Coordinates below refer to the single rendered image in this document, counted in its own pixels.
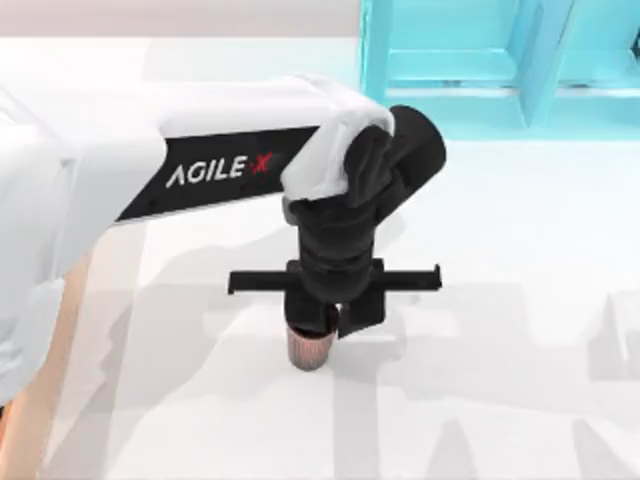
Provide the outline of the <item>light blue rack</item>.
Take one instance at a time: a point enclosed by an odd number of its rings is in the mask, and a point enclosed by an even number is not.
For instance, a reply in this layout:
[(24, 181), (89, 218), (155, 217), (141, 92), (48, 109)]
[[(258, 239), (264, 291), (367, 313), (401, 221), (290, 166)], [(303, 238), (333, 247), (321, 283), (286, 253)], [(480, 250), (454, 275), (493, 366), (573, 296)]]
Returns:
[(640, 0), (362, 0), (363, 91), (450, 138), (640, 140)]

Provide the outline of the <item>pink ribbed cup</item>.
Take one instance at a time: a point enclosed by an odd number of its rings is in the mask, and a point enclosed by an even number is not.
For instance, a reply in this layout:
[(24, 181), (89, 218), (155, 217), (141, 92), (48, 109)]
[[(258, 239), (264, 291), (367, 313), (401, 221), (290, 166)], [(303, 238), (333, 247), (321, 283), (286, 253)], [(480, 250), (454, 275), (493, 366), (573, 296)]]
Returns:
[(315, 338), (303, 335), (292, 327), (288, 327), (286, 338), (290, 363), (301, 371), (312, 372), (326, 364), (335, 339), (335, 333), (331, 332)]

